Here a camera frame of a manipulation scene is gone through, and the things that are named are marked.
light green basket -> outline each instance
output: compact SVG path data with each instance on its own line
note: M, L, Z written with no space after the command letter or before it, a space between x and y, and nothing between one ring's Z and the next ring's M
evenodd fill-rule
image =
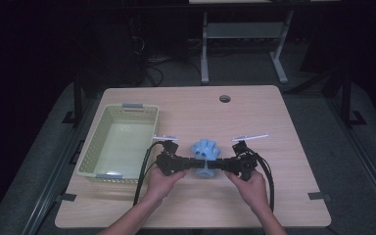
M97 123L77 174L90 181L137 183L146 150L158 128L159 107L108 105Z

black wire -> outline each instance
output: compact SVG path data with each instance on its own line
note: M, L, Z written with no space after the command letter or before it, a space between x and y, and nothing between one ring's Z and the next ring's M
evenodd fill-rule
M268 186L270 190L270 200L269 200L269 206L271 208L271 211L274 211L274 182L273 182L273 176L271 175L271 169L270 165L268 162L262 158L260 155L256 154L252 149L249 147L245 147L247 151L252 153L253 155L258 156L258 163L261 165L261 168L264 171L264 174L266 175L267 181L268 181Z
M151 69L151 70L157 71L161 75L160 81L158 83L155 83L155 80L152 78L152 76L149 73L146 72L146 76L151 81L152 86L154 86L154 87L160 86L161 83L164 81L164 73L161 70L159 70L157 68L153 68L153 67L146 67L146 69Z
M198 69L198 67L195 66L194 63L192 63L192 62L187 62L187 63L188 63L188 65L194 67L194 69L198 72L198 74L201 75L201 71L200 71L200 69Z
M157 144L163 144L163 141L157 141L157 142L153 143L151 145L151 147L149 147L149 149L146 150L145 158L143 159L143 163L142 163L142 166L140 168L140 174L139 174L139 179L137 181L135 198L133 200L133 206L135 206L139 201L140 190L142 189L143 179L145 178L145 174L146 174L146 171L145 171L146 164L148 163L149 156L151 155L152 149Z
M156 163L157 161L154 161L151 165L149 165L149 167L146 169L146 172L145 172L145 175L143 176L143 178L146 177L146 174L148 173L148 171L152 168L152 166L154 166L154 164Z

blue object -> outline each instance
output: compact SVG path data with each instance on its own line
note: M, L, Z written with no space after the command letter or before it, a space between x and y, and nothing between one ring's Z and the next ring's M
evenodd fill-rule
M191 152L197 160L215 161L221 151L216 147L215 141L201 139L191 147ZM209 169L207 164L204 168L196 169L196 174L200 178L214 178L215 169Z

person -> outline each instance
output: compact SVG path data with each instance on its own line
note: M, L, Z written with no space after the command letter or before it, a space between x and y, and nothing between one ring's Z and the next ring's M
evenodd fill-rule
M172 190L173 185L179 179L183 178L188 171L189 170L178 171L173 175L165 176L158 167L154 167L151 171L145 197L99 234L136 234L155 209L162 204L163 199ZM266 235L286 234L285 229L274 216L268 205L265 180L261 173L253 170L252 177L247 182L243 181L234 173L227 171L224 173L237 187L244 202L250 206L252 212L258 217Z

table top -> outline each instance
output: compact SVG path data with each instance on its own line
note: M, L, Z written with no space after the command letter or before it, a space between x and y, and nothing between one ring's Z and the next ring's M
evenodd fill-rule
M231 98L219 101L221 95ZM274 214L286 227L323 227L331 217L323 200L311 200L319 192L298 134L281 94L275 86L200 86L115 88L105 91L88 136L108 104L157 105L159 135L177 135L177 155L193 158L189 148L208 138L221 150L219 158L234 156L231 139L238 135L269 137L247 141L249 148L270 164L274 180ZM83 149L89 144L87 137ZM56 225L107 227L132 207L134 186L94 183L76 174L67 189L73 202L63 201ZM260 227L250 208L222 171L213 179L200 179L194 169L177 182L164 203L144 227L208 228Z

